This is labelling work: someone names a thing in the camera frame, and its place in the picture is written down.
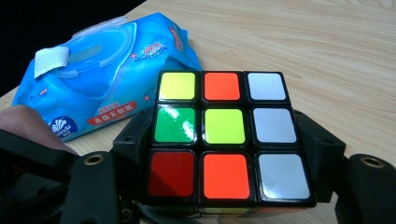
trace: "black background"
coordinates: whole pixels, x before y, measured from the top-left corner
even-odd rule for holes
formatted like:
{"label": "black background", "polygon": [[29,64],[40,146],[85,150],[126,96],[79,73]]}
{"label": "black background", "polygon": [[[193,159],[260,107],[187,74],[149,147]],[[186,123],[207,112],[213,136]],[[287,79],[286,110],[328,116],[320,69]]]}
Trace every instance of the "black background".
{"label": "black background", "polygon": [[122,16],[145,0],[0,0],[0,96],[21,83],[35,52],[89,26]]}

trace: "wet wipes lid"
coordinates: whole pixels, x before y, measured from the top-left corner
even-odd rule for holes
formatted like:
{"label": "wet wipes lid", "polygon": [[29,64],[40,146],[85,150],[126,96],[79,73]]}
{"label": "wet wipes lid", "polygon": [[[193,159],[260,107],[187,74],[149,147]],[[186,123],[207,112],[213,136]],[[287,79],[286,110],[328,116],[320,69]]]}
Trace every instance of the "wet wipes lid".
{"label": "wet wipes lid", "polygon": [[135,25],[127,28],[107,27],[97,32],[77,36],[61,45],[69,48],[66,67],[53,69],[58,77],[76,77],[94,67],[104,67],[116,61],[133,44]]}

